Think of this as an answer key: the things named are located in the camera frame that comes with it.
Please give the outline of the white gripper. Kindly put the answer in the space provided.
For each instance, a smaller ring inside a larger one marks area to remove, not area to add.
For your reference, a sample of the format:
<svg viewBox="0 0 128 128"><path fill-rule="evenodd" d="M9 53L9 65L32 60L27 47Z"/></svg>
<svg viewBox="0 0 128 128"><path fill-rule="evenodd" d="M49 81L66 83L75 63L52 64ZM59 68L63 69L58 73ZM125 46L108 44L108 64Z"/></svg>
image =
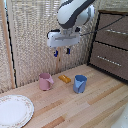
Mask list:
<svg viewBox="0 0 128 128"><path fill-rule="evenodd" d="M58 50L56 47L71 46L77 44L80 41L80 34L78 32L72 33L71 35L65 35L60 32L59 29L50 31L47 33L47 45L50 48L55 48L54 57L58 56ZM67 48L66 54L70 54L71 48Z"/></svg>

